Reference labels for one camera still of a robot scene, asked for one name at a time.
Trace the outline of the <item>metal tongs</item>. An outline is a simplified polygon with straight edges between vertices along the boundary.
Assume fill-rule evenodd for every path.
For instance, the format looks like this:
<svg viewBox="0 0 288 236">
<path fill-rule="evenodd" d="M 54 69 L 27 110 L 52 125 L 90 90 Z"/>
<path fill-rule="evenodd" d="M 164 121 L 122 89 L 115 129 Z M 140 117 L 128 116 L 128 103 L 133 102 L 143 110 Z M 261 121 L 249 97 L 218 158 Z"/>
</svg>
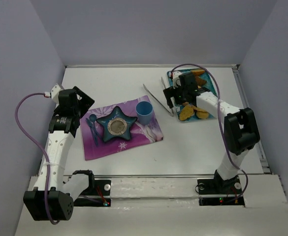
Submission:
<svg viewBox="0 0 288 236">
<path fill-rule="evenodd" d="M 171 116 L 174 117 L 174 111 L 173 108 L 169 108 L 164 102 L 159 100 L 150 90 L 149 88 L 145 85 L 142 84 L 143 88 L 145 91 Z"/>
</svg>

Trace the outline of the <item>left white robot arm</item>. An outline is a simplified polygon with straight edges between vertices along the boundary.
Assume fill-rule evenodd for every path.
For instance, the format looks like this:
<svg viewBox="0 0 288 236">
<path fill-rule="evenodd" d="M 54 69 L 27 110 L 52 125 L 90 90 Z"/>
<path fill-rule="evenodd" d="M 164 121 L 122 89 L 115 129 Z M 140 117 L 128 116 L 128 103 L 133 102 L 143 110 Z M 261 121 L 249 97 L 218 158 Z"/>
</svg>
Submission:
<svg viewBox="0 0 288 236">
<path fill-rule="evenodd" d="M 35 221 L 50 221 L 56 225 L 67 221 L 73 213 L 74 201 L 95 188 L 91 170 L 78 170 L 63 182 L 69 149 L 75 139 L 80 119 L 94 104 L 94 100 L 78 87 L 64 89 L 55 85 L 42 96 L 56 103 L 48 126 L 46 147 L 26 134 L 43 152 L 43 161 L 33 189 L 25 191 L 23 201 Z"/>
</svg>

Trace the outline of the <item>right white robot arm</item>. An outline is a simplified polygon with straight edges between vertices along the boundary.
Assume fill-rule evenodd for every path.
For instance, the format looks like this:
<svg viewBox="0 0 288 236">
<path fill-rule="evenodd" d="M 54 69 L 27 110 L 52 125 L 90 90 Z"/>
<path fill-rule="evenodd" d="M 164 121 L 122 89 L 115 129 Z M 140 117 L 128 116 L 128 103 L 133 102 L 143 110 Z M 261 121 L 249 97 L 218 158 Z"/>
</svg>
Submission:
<svg viewBox="0 0 288 236">
<path fill-rule="evenodd" d="M 228 194 L 236 191 L 240 197 L 246 190 L 241 187 L 238 173 L 243 172 L 241 163 L 256 143 L 260 141 L 256 118 L 250 108 L 240 109 L 224 102 L 220 92 L 213 93 L 201 86 L 193 73 L 173 71 L 170 87 L 164 89 L 169 108 L 174 105 L 192 107 L 197 112 L 206 111 L 219 121 L 219 127 L 225 147 L 225 155 L 213 178 L 201 179 L 197 184 L 197 191 L 201 195 Z"/>
</svg>

